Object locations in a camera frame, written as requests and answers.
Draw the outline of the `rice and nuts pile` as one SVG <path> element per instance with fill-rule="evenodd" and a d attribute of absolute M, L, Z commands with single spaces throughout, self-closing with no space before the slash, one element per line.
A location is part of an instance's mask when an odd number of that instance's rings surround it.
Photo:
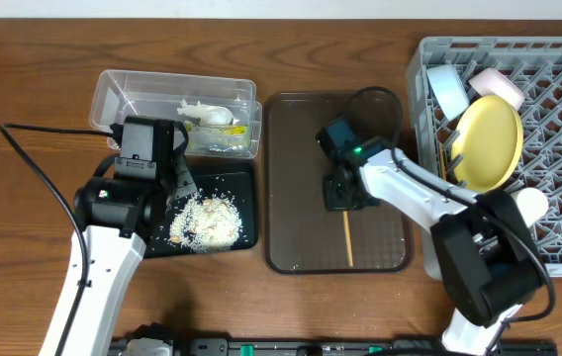
<path fill-rule="evenodd" d="M 169 241 L 195 253 L 229 250 L 242 233 L 243 222 L 234 199 L 225 194 L 191 195 L 176 211 Z"/>

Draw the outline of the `light blue bowl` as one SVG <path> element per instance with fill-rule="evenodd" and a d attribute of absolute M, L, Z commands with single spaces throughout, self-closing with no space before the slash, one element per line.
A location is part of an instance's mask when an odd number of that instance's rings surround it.
<path fill-rule="evenodd" d="M 452 121 L 464 113 L 470 103 L 456 69 L 450 64 L 429 68 L 426 71 L 429 86 L 444 117 Z"/>

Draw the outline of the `white tissue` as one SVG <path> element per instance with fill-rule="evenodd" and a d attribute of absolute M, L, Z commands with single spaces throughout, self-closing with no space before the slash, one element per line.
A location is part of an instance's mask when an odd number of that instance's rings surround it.
<path fill-rule="evenodd" d="M 182 100 L 177 113 L 196 126 L 232 125 L 235 120 L 235 116 L 230 109 L 202 104 L 200 101 L 196 104 L 188 104 L 186 100 Z"/>

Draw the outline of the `green snack wrapper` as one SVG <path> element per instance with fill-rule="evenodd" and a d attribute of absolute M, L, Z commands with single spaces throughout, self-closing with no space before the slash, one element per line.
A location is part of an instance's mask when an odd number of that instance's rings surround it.
<path fill-rule="evenodd" d="M 249 129 L 244 125 L 201 126 L 185 122 L 189 148 L 216 152 L 231 152 L 246 148 Z"/>

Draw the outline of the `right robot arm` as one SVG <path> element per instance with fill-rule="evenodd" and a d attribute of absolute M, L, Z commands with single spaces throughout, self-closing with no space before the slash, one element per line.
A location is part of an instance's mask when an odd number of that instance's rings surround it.
<path fill-rule="evenodd" d="M 494 355 L 518 310 L 541 287 L 548 316 L 555 305 L 551 277 L 529 227 L 542 214 L 499 190 L 478 194 L 455 187 L 410 161 L 394 141 L 362 140 L 339 118 L 316 135 L 333 170 L 323 189 L 330 211 L 386 202 L 426 230 L 443 287 L 455 311 L 441 337 L 444 355 Z"/>

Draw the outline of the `pale green cup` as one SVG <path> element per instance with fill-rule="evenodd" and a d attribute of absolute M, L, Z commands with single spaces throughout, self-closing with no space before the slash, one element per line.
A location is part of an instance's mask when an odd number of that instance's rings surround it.
<path fill-rule="evenodd" d="M 527 227 L 537 223 L 549 209 L 547 196 L 536 188 L 524 188 L 511 193 L 511 197 Z"/>

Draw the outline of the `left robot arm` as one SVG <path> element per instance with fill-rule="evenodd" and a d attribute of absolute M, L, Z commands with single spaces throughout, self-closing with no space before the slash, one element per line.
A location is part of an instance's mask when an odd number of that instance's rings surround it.
<path fill-rule="evenodd" d="M 186 166 L 181 122 L 127 117 L 110 132 L 119 152 L 74 197 L 77 228 L 44 355 L 107 353 L 129 283 L 176 196 L 176 170 Z"/>

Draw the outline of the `wooden chopstick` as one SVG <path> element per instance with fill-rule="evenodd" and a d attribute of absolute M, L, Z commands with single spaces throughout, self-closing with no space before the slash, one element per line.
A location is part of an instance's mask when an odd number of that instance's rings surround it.
<path fill-rule="evenodd" d="M 442 178 L 444 181 L 447 181 L 445 151 L 444 151 L 443 144 L 442 144 L 441 142 L 438 143 L 438 151 L 439 151 L 439 161 L 440 161 L 440 173 L 441 173 L 441 178 Z"/>
<path fill-rule="evenodd" d="M 353 267 L 353 252 L 352 252 L 352 242 L 351 242 L 351 230 L 350 230 L 350 223 L 349 223 L 349 215 L 348 211 L 342 212 L 343 218 L 343 229 L 344 229 L 344 238 L 345 238 L 345 248 L 346 248 L 346 256 L 347 262 L 349 267 Z"/>

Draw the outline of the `yellow round plate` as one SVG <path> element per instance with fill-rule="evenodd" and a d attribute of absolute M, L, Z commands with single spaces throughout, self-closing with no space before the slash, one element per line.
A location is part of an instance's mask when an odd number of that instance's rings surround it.
<path fill-rule="evenodd" d="M 450 159 L 458 182 L 475 192 L 501 187 L 522 153 L 523 127 L 517 110 L 496 95 L 476 100 L 461 116 Z"/>

